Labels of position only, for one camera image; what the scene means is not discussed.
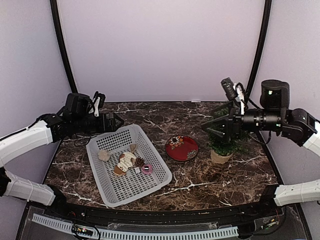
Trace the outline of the red floral plate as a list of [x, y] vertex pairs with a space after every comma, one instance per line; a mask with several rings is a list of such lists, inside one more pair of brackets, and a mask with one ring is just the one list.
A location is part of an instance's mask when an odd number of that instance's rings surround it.
[[165, 143], [165, 151], [175, 161], [186, 162], [198, 154], [199, 147], [193, 138], [185, 135], [175, 135]]

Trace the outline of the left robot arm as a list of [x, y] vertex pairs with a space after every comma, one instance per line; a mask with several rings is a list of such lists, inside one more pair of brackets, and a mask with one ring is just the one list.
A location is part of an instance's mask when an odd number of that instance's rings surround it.
[[101, 113], [105, 95], [93, 98], [82, 93], [70, 93], [57, 113], [45, 113], [34, 123], [0, 139], [0, 195], [50, 206], [60, 218], [71, 213], [66, 197], [52, 185], [40, 184], [19, 177], [5, 169], [15, 158], [36, 148], [59, 142], [78, 133], [112, 133], [124, 125], [116, 113]]

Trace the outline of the white plastic basket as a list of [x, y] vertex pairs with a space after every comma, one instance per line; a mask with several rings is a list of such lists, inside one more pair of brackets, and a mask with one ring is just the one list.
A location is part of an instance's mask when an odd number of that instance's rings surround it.
[[167, 164], [136, 124], [92, 138], [86, 151], [103, 203], [110, 208], [150, 195], [172, 180]]

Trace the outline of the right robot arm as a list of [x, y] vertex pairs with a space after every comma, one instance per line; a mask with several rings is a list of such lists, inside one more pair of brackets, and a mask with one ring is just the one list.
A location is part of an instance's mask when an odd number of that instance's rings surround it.
[[[320, 154], [320, 121], [302, 108], [290, 109], [290, 85], [268, 79], [261, 83], [260, 106], [247, 107], [250, 97], [242, 83], [233, 83], [228, 77], [221, 81], [227, 99], [231, 102], [228, 114], [201, 125], [201, 128], [224, 142], [240, 136], [242, 131], [268, 131], [287, 138], [299, 147]], [[255, 213], [266, 217], [276, 207], [320, 201], [320, 181], [313, 180], [292, 185], [268, 185]]]

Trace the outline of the small potted christmas tree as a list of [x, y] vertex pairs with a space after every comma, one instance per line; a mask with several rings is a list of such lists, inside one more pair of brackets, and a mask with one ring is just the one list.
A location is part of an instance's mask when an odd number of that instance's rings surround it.
[[224, 164], [234, 154], [246, 154], [249, 151], [247, 143], [250, 134], [248, 131], [241, 130], [240, 137], [231, 139], [229, 142], [225, 142], [211, 133], [208, 135], [208, 146], [211, 148], [210, 158], [216, 164]]

